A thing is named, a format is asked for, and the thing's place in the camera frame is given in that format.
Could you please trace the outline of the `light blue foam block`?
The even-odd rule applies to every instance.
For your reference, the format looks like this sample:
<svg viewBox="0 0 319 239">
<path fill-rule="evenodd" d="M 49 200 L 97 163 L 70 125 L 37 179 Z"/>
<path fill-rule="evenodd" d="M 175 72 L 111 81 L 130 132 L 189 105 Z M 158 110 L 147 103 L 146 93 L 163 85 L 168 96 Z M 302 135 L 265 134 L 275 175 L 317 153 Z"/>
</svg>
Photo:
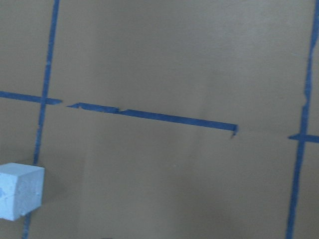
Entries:
<svg viewBox="0 0 319 239">
<path fill-rule="evenodd" d="M 15 221 L 42 205 L 45 169 L 19 163 L 0 166 L 0 218 Z"/>
</svg>

